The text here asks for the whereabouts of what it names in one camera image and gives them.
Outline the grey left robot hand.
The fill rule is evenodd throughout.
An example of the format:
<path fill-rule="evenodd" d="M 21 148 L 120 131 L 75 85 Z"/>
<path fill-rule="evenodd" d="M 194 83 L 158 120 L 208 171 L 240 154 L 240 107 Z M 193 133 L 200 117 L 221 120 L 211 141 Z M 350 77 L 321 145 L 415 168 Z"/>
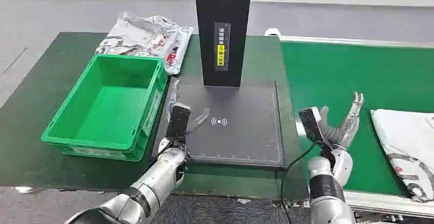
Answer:
<path fill-rule="evenodd" d="M 166 114 L 167 114 L 168 122 L 170 120 L 173 106 L 178 102 L 180 98 L 179 86 L 180 86 L 180 79 L 175 78 L 171 80 L 170 87 L 168 90 L 169 98 L 166 106 Z M 198 117 L 194 119 L 189 119 L 188 127 L 186 129 L 186 134 L 189 135 L 193 133 L 208 118 L 209 114 L 210 114 L 210 108 L 207 107 Z"/>

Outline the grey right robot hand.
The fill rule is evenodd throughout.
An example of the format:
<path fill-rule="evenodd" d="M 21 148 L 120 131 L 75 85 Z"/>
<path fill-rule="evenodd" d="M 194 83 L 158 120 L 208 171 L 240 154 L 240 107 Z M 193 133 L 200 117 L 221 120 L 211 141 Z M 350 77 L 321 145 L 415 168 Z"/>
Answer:
<path fill-rule="evenodd" d="M 331 148 L 340 147 L 347 150 L 357 133 L 364 96 L 363 93 L 359 92 L 354 92 L 353 96 L 350 110 L 339 127 L 332 127 L 328 124 L 329 108 L 327 106 L 323 106 L 319 112 L 321 116 L 319 128 L 323 135 L 323 141 Z"/>

